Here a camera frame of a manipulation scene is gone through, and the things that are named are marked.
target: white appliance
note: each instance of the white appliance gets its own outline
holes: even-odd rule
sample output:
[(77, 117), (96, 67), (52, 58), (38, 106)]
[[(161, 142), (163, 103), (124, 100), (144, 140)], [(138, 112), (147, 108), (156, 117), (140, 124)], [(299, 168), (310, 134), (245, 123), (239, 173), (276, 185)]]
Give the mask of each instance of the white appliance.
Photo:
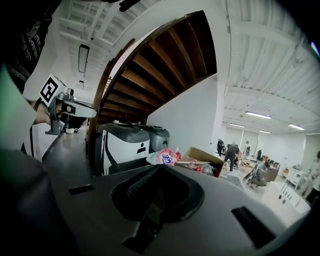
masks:
[(310, 210), (308, 203), (283, 182), (271, 181), (265, 188), (262, 202), (273, 210), (287, 227)]
[(289, 168), (285, 181), (292, 183), (296, 187), (304, 176), (305, 172), (303, 170), (297, 170), (291, 167)]
[(109, 174), (109, 167), (136, 159), (149, 153), (150, 137), (145, 130), (132, 125), (108, 123), (103, 129), (101, 157), (102, 175)]

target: person's hand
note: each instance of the person's hand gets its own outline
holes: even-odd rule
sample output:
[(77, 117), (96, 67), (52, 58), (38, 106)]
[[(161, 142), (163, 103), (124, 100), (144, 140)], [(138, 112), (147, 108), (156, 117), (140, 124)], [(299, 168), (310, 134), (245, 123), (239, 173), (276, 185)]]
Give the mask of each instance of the person's hand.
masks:
[[(55, 106), (55, 114), (60, 118), (61, 117), (61, 111), (62, 111), (62, 103), (58, 103)], [(71, 112), (71, 106), (67, 107), (67, 111)], [(34, 125), (36, 124), (42, 124), (46, 123), (48, 125), (51, 125), (50, 117), (48, 114), (48, 107), (46, 106), (45, 103), (41, 102), (36, 110), (37, 116), (34, 121)]]

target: white cabinet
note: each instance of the white cabinet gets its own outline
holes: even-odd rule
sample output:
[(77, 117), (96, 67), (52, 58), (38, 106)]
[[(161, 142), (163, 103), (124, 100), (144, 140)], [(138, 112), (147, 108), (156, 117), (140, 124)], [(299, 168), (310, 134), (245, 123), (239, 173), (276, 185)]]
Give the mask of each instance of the white cabinet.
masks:
[(285, 181), (289, 181), (294, 186), (297, 186), (299, 184), (299, 181), (302, 178), (303, 174), (304, 174), (304, 171), (302, 171), (302, 170), (296, 170), (293, 168), (289, 168), (289, 173), (286, 176)]
[(262, 202), (289, 227), (310, 210), (307, 202), (291, 187), (282, 182), (271, 181), (265, 188)]

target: staircase underside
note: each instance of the staircase underside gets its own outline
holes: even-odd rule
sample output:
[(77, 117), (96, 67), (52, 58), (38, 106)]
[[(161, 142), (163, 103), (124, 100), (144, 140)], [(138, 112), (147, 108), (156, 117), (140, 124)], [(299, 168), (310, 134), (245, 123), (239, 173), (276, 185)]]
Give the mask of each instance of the staircase underside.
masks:
[(203, 11), (169, 22), (148, 35), (112, 78), (98, 123), (138, 123), (217, 72), (215, 47)]

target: gray machine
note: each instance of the gray machine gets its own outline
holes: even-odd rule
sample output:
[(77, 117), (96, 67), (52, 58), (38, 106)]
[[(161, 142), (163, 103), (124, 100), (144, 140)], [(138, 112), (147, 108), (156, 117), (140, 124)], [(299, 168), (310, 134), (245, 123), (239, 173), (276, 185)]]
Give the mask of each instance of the gray machine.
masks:
[(108, 175), (109, 167), (148, 155), (148, 132), (136, 125), (108, 123), (100, 125), (97, 132), (95, 159), (99, 169), (96, 175)]
[(239, 187), (184, 167), (149, 165), (90, 184), (75, 200), (96, 255), (259, 255), (286, 230)]
[[(59, 135), (64, 128), (79, 128), (86, 118), (94, 118), (97, 111), (92, 107), (77, 101), (74, 90), (68, 88), (58, 77), (50, 74), (39, 92), (40, 102), (48, 107), (50, 116), (49, 135)], [(57, 115), (57, 106), (61, 106), (61, 112)]]
[(139, 127), (146, 130), (149, 133), (149, 153), (164, 150), (169, 147), (170, 134), (166, 129), (152, 125), (139, 125)]

